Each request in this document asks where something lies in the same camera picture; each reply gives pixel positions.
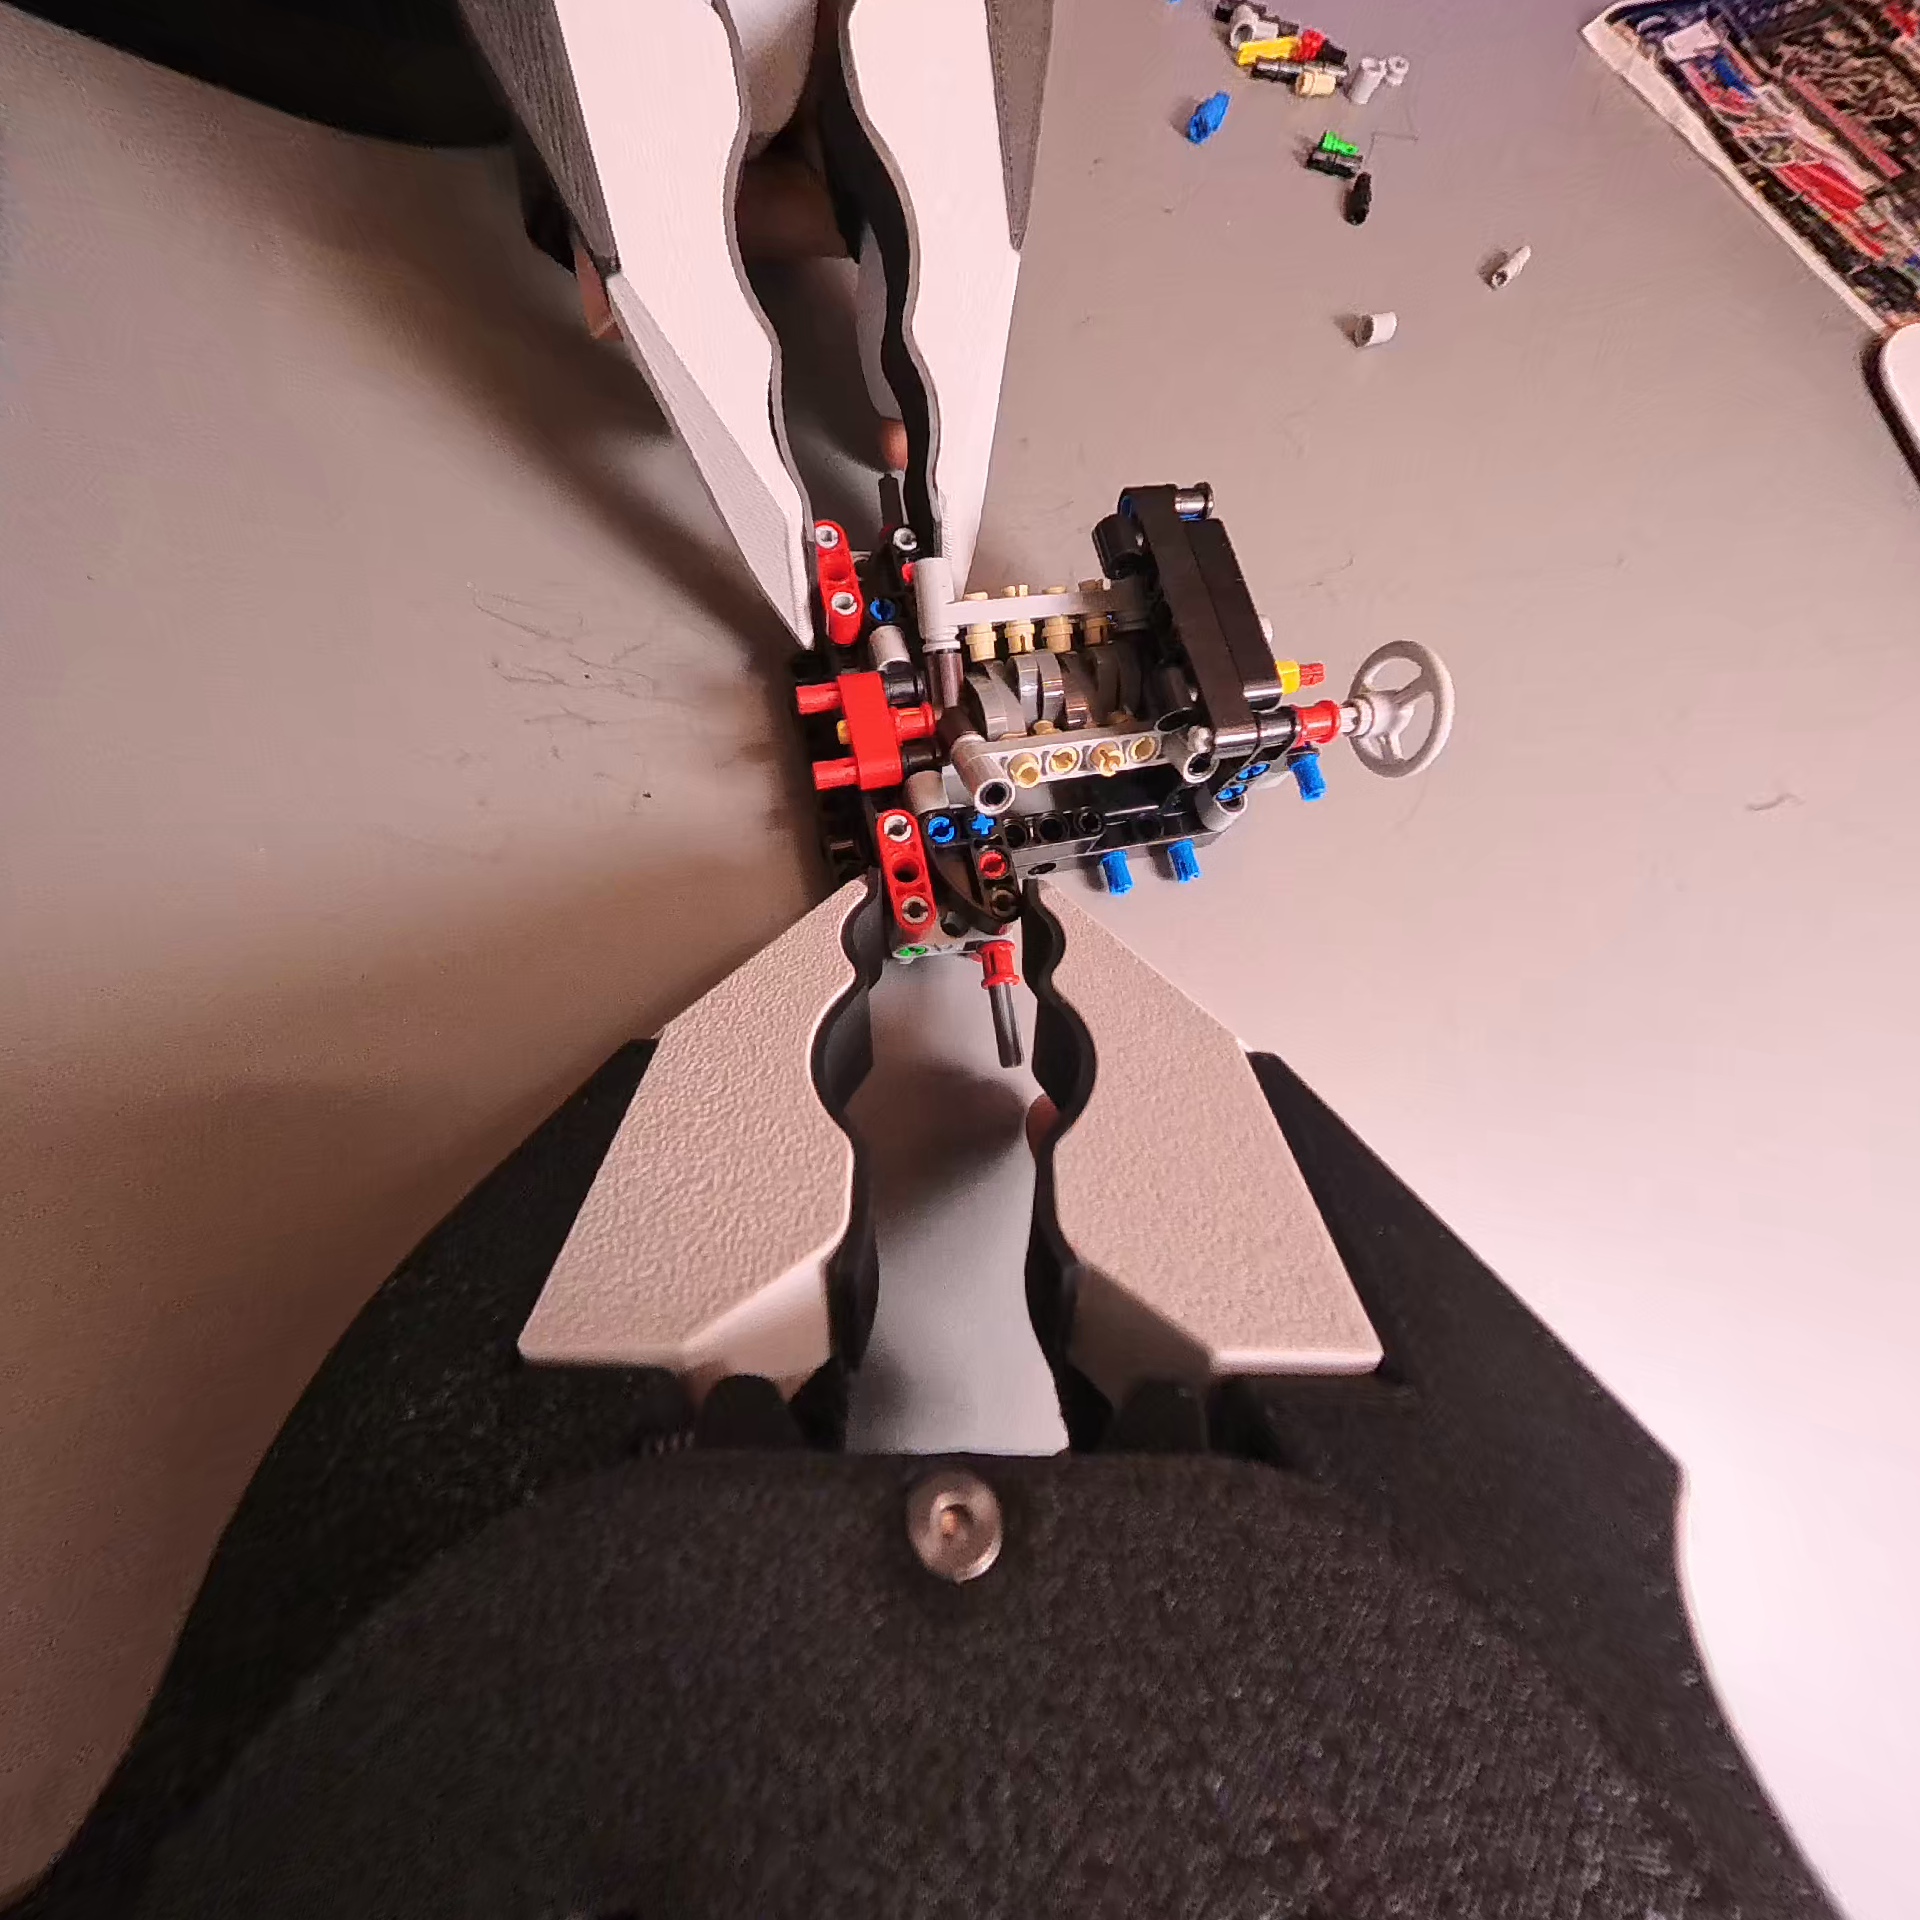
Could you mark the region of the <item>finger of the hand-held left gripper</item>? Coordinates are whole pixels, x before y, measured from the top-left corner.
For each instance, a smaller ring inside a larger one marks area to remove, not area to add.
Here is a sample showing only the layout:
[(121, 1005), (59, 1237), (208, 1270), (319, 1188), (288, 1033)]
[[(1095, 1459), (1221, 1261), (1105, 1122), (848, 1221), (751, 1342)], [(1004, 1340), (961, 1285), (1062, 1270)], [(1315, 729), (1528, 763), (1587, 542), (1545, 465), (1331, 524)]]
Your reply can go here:
[(924, 394), (911, 432), (941, 551), (968, 568), (988, 493), (1020, 251), (1007, 202), (991, 10), (854, 1), (843, 27), (854, 115), (904, 218), (906, 364)]
[(808, 649), (812, 515), (736, 224), (752, 111), (734, 21), (708, 1), (560, 1), (557, 19), (611, 220), (615, 317), (751, 582)]

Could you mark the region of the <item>red lego beam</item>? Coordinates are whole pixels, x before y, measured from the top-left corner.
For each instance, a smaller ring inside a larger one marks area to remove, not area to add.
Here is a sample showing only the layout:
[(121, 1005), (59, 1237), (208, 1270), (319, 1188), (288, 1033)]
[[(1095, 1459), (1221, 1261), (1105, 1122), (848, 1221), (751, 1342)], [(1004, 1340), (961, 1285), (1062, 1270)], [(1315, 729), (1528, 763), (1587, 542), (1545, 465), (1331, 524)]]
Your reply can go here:
[(924, 945), (941, 927), (932, 867), (919, 816), (903, 806), (877, 811), (877, 863), (898, 939)]

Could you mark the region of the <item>white book stand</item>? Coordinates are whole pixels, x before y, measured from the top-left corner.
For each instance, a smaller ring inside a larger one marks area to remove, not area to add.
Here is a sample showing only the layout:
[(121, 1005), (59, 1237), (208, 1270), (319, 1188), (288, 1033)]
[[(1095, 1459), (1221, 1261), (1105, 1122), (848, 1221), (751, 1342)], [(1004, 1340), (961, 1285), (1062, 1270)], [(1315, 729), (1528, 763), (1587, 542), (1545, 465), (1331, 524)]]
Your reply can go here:
[(1891, 327), (1866, 352), (1866, 377), (1903, 460), (1918, 480), (1918, 320)]

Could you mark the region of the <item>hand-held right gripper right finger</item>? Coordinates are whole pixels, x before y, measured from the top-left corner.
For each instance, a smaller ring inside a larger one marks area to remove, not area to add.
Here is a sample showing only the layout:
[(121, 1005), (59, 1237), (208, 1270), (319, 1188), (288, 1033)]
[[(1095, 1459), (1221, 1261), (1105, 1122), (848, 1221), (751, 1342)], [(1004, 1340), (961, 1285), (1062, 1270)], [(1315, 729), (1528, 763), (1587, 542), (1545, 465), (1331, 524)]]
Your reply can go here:
[(1026, 887), (1028, 1312), (1051, 1364), (1143, 1388), (1375, 1374), (1381, 1332), (1237, 1033), (1053, 880)]

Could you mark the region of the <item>lego engine model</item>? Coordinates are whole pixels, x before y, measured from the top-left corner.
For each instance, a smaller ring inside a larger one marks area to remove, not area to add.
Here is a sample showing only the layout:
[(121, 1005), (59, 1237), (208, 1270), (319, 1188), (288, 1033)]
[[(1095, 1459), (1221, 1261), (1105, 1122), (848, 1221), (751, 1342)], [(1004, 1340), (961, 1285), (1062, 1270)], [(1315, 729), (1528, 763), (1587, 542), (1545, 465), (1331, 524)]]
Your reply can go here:
[[(1348, 745), (1373, 776), (1425, 773), (1459, 711), (1454, 677), (1415, 640), (1377, 648), (1348, 690), (1280, 651), (1208, 482), (1133, 486), (1092, 529), (1092, 578), (963, 589), (881, 487), (877, 548), (812, 521), (816, 642), (793, 703), (822, 845), (877, 877), (888, 956), (977, 963), (1004, 1067), (1025, 1061), (1015, 927), (1031, 882), (1090, 875), (1120, 897), (1137, 863), (1175, 882), (1280, 782), (1326, 793)], [(922, 827), (939, 929), (906, 943), (877, 855), (882, 807)]]

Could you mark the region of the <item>scattered loose lego pieces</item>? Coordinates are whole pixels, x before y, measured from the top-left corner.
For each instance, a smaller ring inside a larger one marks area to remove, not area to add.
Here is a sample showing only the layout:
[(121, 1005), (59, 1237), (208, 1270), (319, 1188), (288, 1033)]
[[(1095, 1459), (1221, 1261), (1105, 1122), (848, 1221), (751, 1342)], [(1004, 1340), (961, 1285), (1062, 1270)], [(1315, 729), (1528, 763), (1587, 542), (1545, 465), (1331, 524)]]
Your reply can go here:
[[(1210, 8), (1235, 72), (1248, 83), (1280, 88), (1299, 101), (1366, 108), (1381, 94), (1405, 88), (1413, 73), (1408, 56), (1356, 56), (1319, 25), (1277, 12), (1275, 4), (1221, 1)], [(1188, 111), (1183, 124), (1188, 144), (1202, 146), (1222, 129), (1232, 98), (1229, 89), (1215, 89)], [(1361, 229), (1371, 221), (1379, 202), (1373, 146), (1329, 126), (1301, 147), (1301, 166), (1338, 183), (1338, 209), (1347, 227)], [(1480, 279), (1491, 291), (1507, 291), (1530, 261), (1533, 248), (1517, 246), (1483, 266)], [(1338, 324), (1358, 352), (1390, 343), (1400, 327), (1392, 309), (1361, 312)]]

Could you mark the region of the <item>colourful printed sticker sheet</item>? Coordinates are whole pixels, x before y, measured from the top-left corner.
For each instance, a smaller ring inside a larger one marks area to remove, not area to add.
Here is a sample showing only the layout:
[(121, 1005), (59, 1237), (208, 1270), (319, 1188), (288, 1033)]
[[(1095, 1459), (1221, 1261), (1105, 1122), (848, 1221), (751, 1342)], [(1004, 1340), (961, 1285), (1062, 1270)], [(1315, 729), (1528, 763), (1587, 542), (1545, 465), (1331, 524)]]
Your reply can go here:
[(1917, 324), (1914, 1), (1612, 4), (1582, 37), (1863, 324)]

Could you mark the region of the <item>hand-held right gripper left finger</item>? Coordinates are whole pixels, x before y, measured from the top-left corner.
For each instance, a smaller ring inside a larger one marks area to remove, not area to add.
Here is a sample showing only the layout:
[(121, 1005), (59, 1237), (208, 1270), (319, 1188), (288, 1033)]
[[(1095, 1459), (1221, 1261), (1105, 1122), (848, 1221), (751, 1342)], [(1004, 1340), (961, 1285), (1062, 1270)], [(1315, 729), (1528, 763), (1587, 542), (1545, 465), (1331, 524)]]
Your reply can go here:
[(861, 1368), (878, 1307), (875, 1064), (886, 916), (861, 875), (658, 1033), (518, 1333), (525, 1361), (658, 1370), (703, 1402)]

